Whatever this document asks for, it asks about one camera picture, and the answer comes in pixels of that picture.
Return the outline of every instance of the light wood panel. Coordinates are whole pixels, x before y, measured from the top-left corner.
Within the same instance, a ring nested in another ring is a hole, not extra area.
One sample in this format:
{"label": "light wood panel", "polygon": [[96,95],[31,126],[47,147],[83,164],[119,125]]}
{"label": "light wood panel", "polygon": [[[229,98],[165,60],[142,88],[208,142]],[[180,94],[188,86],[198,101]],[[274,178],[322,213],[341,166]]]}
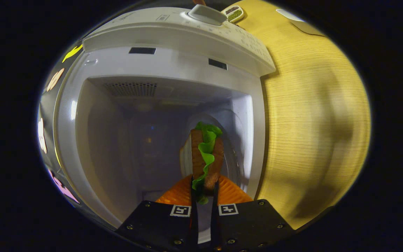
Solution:
{"label": "light wood panel", "polygon": [[308,35],[260,0],[236,3],[237,24],[261,39],[277,72],[262,77],[269,127],[259,199],[294,228],[336,204],[368,151],[371,119],[356,70],[328,38]]}

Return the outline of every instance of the lettuce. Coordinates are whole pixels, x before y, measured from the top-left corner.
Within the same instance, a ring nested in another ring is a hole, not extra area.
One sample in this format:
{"label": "lettuce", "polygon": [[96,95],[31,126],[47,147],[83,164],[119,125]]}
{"label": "lettuce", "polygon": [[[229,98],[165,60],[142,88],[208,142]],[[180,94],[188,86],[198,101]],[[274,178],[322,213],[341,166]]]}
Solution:
{"label": "lettuce", "polygon": [[203,134],[203,142],[198,145],[198,150],[201,153],[205,167],[203,167],[203,175],[192,181],[192,189],[197,191],[197,202],[200,204],[208,203],[208,198],[203,195],[203,185],[205,184],[205,177],[208,175],[210,165],[214,162],[215,139],[222,134],[221,129],[211,124],[204,124],[201,121],[197,123],[196,130],[201,130]]}

